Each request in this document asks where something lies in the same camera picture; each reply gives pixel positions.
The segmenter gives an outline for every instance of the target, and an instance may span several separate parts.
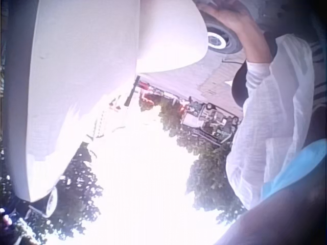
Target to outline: foliage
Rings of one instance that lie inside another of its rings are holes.
[[[100,214],[94,198],[100,197],[103,189],[97,184],[97,177],[91,168],[84,163],[86,158],[89,158],[87,149],[81,145],[56,185],[58,204],[52,216],[44,218],[32,212],[26,220],[41,244],[46,243],[45,236],[48,233],[57,235],[61,240],[73,237],[75,230],[83,234],[83,222],[94,222]],[[13,190],[3,162],[1,161],[1,201],[2,205],[6,205],[13,197]]]
[[[204,138],[194,134],[192,128],[181,125],[180,104],[172,105],[171,100],[160,103],[163,130],[169,136],[176,137],[177,144],[195,156],[199,155],[190,169],[186,193],[194,192],[194,207],[205,211],[219,210],[218,223],[233,222],[245,211],[235,195],[226,176],[226,157],[230,145],[218,147]]]

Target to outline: person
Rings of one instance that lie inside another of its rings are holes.
[[[232,94],[243,107],[226,173],[246,209],[261,202],[261,190],[302,149],[312,114],[314,70],[308,43],[294,35],[263,33],[239,1],[198,8],[234,31],[246,55]]]

